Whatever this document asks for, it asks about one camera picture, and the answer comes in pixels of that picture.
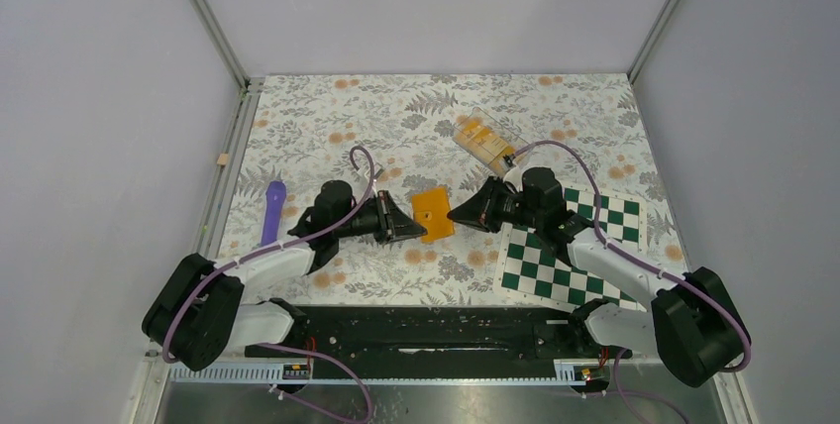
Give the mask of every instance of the table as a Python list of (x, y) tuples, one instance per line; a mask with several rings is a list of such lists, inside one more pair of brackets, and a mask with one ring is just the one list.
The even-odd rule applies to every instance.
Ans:
[[(273, 180), (288, 191), (282, 231), (327, 180), (344, 179), (361, 195), (366, 183), (348, 157), (356, 144), (385, 168), (378, 188), (390, 191), (407, 214), (411, 195), (438, 185), (448, 188), (453, 207), (461, 204), (489, 175), (452, 140), (458, 121), (474, 107), (527, 142), (565, 142), (581, 154), (598, 186), (644, 198), (648, 256), (671, 272), (686, 269), (625, 74), (269, 76), (219, 257), (241, 256), (259, 244), (265, 190)], [(529, 165), (551, 167), (560, 182), (586, 183), (574, 159), (557, 148), (535, 150)], [(499, 246), (498, 235), (460, 226), (455, 236), (429, 245), (346, 239), (321, 270), (254, 294), (298, 304), (515, 305), (493, 293)]]

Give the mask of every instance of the clear plastic container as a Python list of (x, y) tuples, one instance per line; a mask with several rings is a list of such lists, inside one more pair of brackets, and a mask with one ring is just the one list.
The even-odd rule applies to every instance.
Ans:
[(455, 126), (453, 140), (501, 177), (511, 169), (504, 157), (528, 145), (478, 107)]

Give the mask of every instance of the white wall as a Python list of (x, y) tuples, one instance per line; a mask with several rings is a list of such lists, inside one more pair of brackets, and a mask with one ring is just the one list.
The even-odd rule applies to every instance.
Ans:
[(636, 88), (692, 266), (753, 335), (763, 424), (840, 405), (838, 0), (684, 0)]
[(251, 75), (627, 71), (665, 0), (209, 0)]
[(188, 0), (0, 0), (0, 420), (116, 422), (236, 88)]

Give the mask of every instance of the floral pattern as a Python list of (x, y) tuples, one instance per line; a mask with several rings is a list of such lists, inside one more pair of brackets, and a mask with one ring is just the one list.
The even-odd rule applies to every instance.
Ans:
[[(624, 74), (267, 77), (219, 256), (240, 256), (258, 245), (271, 181), (283, 181), (288, 192), (281, 231), (297, 222), (327, 180), (343, 179), (361, 192), (366, 182), (348, 157), (356, 144), (370, 150), (383, 169), (378, 188), (390, 191), (404, 212), (410, 214), (413, 194), (439, 185), (453, 206), (463, 203), (489, 175), (452, 140), (455, 126), (475, 107), (527, 142), (565, 142), (599, 186), (645, 198), (648, 255), (673, 271), (685, 269)], [(536, 149), (528, 164), (550, 166), (560, 182), (585, 183), (575, 160), (560, 149)], [(428, 245), (413, 240), (380, 247), (372, 238), (348, 239), (318, 272), (255, 294), (299, 304), (513, 304), (492, 291), (499, 246), (498, 235), (459, 226), (455, 236)]]

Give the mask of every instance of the chessboard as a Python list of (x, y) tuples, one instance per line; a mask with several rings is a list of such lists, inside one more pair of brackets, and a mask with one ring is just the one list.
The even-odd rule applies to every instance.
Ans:
[[(594, 194), (588, 187), (566, 184), (564, 197), (570, 210), (592, 219)], [(598, 217), (607, 236), (631, 250), (647, 251), (645, 200), (629, 194), (601, 190)], [(632, 297), (601, 277), (557, 261), (542, 249), (540, 239), (524, 227), (506, 224), (496, 264), (493, 290), (517, 301), (572, 311), (594, 298), (605, 298), (620, 307), (636, 310)]]

